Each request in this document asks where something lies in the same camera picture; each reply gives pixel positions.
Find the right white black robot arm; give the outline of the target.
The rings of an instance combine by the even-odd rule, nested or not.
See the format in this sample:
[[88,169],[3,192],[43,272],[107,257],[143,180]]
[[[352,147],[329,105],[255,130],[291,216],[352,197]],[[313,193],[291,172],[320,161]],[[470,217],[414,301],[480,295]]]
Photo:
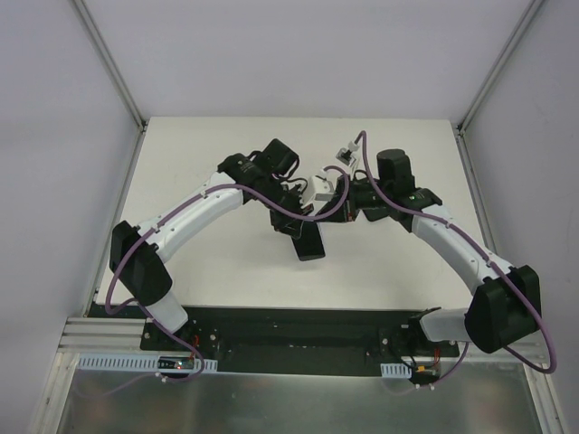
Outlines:
[[369,221],[390,218],[428,244],[460,277],[472,299],[466,308],[435,307],[413,319],[418,336],[432,342],[462,341],[492,354],[540,331],[541,300],[537,273],[515,267],[465,232],[442,200],[416,185],[411,160],[402,149],[376,156],[378,175],[358,179],[356,164],[365,158],[353,146],[337,155],[347,171],[336,182],[321,170],[312,180],[308,201],[327,222],[352,222],[359,213]]

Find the black smartphone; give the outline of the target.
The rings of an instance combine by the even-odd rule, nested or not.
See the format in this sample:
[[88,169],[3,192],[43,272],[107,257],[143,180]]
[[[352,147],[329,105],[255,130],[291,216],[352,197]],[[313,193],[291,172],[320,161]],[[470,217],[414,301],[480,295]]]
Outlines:
[[300,261],[323,259],[326,252],[316,222],[303,222],[299,236],[292,237],[292,244]]

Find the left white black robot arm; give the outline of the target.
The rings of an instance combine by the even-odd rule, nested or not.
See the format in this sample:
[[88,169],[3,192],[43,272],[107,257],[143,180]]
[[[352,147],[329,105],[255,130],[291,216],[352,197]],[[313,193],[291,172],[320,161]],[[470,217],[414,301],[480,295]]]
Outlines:
[[123,221],[111,235],[109,268],[116,272],[132,245],[153,233],[130,253],[119,280],[134,299],[171,333],[188,321],[185,309],[171,292],[173,280],[165,263],[186,242],[213,221],[254,198],[237,189],[245,185],[279,207],[302,215],[299,195],[282,184],[299,166],[299,156],[277,138],[262,151],[227,156],[216,171],[189,197],[168,212],[137,226]]

